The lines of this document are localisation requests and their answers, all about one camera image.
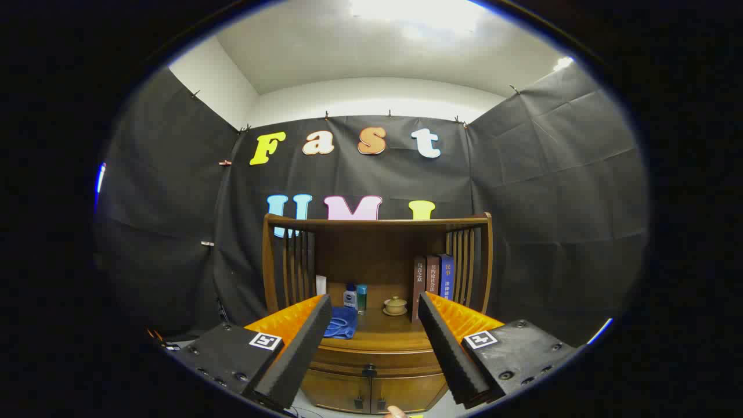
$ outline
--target white ceiling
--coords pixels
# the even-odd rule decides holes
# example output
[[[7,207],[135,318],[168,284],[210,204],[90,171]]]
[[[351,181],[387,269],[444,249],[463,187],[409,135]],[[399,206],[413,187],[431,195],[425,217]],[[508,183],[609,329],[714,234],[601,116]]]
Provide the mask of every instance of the white ceiling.
[[[359,0],[280,2],[232,23],[217,38],[259,94],[342,78],[403,77],[508,97],[509,85],[528,86],[565,55],[495,13],[462,4],[466,0],[426,3],[444,3],[444,24],[474,21],[474,31],[465,33],[429,25],[437,20],[430,13],[433,19],[424,23],[353,16],[351,1]],[[404,10],[398,6],[420,0],[370,1]],[[472,17],[458,16],[468,7],[475,9]]]

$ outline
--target white wall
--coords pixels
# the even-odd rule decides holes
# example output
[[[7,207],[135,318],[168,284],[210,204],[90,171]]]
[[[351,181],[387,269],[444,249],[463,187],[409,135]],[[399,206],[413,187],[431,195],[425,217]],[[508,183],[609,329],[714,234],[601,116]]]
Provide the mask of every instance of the white wall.
[[[505,97],[429,80],[369,77],[310,83],[258,96],[248,123],[264,126],[330,116],[420,116],[472,122]]]
[[[216,36],[182,54],[170,71],[217,115],[236,129],[245,127],[258,93],[235,65]]]

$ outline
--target letter s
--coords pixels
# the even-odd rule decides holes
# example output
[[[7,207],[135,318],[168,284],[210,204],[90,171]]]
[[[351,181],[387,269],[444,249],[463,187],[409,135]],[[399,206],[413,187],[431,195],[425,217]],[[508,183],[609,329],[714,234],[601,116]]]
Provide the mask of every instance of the letter s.
[[[382,139],[387,136],[384,128],[371,126],[362,129],[359,134],[361,140],[358,145],[359,152],[362,154],[380,154],[387,148],[387,143]]]

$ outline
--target blue book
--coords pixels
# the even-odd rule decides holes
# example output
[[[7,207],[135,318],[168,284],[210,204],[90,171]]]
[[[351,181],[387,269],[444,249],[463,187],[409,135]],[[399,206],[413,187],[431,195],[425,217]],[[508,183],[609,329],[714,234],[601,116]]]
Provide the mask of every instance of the blue book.
[[[438,295],[444,299],[452,300],[452,293],[454,293],[454,258],[448,254],[439,254],[438,256],[441,257],[441,270],[439,270],[441,287]]]

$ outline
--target finger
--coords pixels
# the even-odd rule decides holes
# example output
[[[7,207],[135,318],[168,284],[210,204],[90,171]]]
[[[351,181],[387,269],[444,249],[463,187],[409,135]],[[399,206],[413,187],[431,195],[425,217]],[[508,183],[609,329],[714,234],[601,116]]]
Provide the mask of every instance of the finger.
[[[408,418],[408,416],[405,415],[403,410],[399,409],[398,407],[394,405],[388,406],[387,411],[389,411],[389,415],[392,415],[391,418]]]

